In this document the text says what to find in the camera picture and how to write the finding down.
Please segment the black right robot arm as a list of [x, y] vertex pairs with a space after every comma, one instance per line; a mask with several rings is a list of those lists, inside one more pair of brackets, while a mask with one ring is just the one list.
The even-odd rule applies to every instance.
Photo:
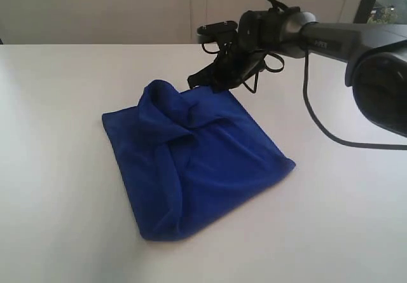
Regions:
[[345, 85], [373, 124], [406, 135], [406, 26], [324, 24], [298, 8], [247, 11], [238, 22], [198, 28], [201, 43], [217, 43], [214, 61], [189, 76], [190, 88], [236, 88], [265, 68], [265, 57], [309, 53], [346, 63]]

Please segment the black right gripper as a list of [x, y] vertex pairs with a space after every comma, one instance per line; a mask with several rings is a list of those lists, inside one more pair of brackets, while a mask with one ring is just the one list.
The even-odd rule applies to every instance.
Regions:
[[219, 50], [213, 63], [188, 76], [190, 88], [208, 86], [213, 91], [234, 89], [263, 69], [266, 51], [245, 52], [232, 43], [218, 43], [217, 46]]

